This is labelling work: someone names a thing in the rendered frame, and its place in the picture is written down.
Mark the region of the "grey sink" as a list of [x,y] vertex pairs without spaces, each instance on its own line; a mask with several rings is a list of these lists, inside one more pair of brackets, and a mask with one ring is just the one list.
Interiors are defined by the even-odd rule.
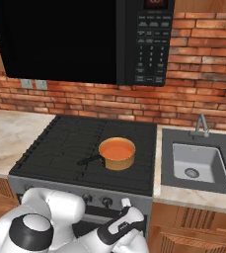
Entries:
[[162,130],[163,186],[226,194],[226,134]]

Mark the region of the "black gas stove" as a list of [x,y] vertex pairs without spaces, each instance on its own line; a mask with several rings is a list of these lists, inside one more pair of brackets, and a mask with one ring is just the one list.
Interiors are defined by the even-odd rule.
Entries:
[[[121,200],[131,204],[150,223],[153,202],[155,147],[154,124],[57,116],[10,170],[8,181],[20,198],[30,188],[49,188],[78,195],[90,194],[82,220],[73,225],[74,234],[84,235],[116,217]],[[100,143],[119,136],[136,147],[134,163],[123,171],[106,169],[99,160],[79,166],[78,161],[98,153]],[[106,208],[102,198],[113,200]]]

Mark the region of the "orange marinara sauce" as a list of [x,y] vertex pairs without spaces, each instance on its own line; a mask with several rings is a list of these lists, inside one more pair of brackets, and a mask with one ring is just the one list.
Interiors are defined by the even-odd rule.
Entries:
[[103,156],[111,160],[122,160],[130,157],[131,155],[131,151],[120,146],[111,146],[103,151]]

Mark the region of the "grey tap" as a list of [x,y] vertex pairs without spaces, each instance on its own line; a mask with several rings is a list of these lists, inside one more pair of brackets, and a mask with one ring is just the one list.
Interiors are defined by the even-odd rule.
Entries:
[[205,120],[204,114],[200,114],[196,123],[195,130],[189,132],[190,136],[209,137],[209,128]]

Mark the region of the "black microwave oven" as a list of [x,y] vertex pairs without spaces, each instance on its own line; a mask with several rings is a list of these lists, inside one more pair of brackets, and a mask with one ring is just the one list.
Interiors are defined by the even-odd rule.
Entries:
[[175,0],[0,0],[12,78],[164,86]]

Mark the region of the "wooden cupboard door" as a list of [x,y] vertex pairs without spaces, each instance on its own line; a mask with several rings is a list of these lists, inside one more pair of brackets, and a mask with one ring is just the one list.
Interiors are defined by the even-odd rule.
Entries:
[[154,203],[150,253],[226,253],[226,213]]

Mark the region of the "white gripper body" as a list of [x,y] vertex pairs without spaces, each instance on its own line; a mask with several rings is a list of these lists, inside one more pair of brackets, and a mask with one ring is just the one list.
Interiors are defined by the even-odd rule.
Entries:
[[113,253],[149,253],[142,231],[132,229],[113,248]]

